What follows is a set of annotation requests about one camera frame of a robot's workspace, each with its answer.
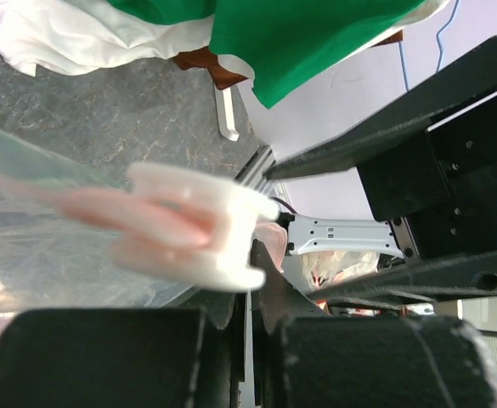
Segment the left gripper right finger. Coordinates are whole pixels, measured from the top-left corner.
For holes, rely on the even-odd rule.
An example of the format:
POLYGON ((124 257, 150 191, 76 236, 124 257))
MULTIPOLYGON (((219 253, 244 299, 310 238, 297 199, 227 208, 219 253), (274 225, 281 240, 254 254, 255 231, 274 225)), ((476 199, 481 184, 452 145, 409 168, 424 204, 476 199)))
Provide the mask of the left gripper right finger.
POLYGON ((255 400, 262 407, 497 407, 482 335, 452 317, 336 317, 252 244, 267 280, 252 295, 255 400))

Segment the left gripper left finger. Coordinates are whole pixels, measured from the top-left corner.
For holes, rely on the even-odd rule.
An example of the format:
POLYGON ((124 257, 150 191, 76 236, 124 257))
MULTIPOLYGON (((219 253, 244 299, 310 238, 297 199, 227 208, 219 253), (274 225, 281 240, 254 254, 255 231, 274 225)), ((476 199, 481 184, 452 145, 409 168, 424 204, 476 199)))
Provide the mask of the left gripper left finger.
POLYGON ((36 309, 0 335, 0 407, 229 407, 231 380, 201 309, 36 309))

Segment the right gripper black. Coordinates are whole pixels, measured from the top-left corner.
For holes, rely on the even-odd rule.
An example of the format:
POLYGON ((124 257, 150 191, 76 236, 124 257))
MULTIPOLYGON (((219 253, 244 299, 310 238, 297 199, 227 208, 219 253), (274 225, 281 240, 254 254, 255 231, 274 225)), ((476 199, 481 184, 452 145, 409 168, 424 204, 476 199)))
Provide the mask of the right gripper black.
POLYGON ((390 222, 406 258, 435 258, 343 280, 308 298, 497 297, 497 96, 421 133, 494 92, 497 35, 341 135, 264 173, 299 179, 361 164, 373 217, 390 222), (480 254, 440 258, 459 252, 480 254))

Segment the clear zip top bag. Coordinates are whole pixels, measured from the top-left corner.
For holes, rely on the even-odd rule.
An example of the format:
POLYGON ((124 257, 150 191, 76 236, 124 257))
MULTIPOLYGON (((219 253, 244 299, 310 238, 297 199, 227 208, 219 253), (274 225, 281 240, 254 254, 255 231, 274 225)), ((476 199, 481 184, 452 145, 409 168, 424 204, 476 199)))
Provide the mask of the clear zip top bag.
MULTIPOLYGON (((112 185, 1 130, 0 175, 53 191, 112 185)), ((148 297, 152 280, 122 272, 109 259, 108 245, 119 235, 0 189, 0 333, 31 308, 133 305, 148 297)))

